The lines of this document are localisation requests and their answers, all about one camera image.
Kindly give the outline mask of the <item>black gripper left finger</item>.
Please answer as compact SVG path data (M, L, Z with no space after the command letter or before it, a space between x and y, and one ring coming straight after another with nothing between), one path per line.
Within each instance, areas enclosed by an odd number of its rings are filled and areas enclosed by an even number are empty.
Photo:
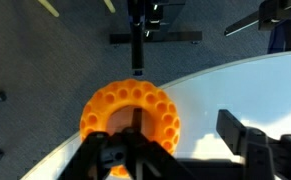
M105 180L122 165L132 180L197 180L156 141L142 133L142 109L135 108L132 125L121 132L90 133L58 176L58 180Z

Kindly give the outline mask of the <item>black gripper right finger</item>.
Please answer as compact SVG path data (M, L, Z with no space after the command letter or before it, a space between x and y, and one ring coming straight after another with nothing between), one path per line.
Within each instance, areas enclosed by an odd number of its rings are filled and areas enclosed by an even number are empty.
M244 158L243 180L291 180L291 134L273 139L226 109L218 111L216 130L230 151Z

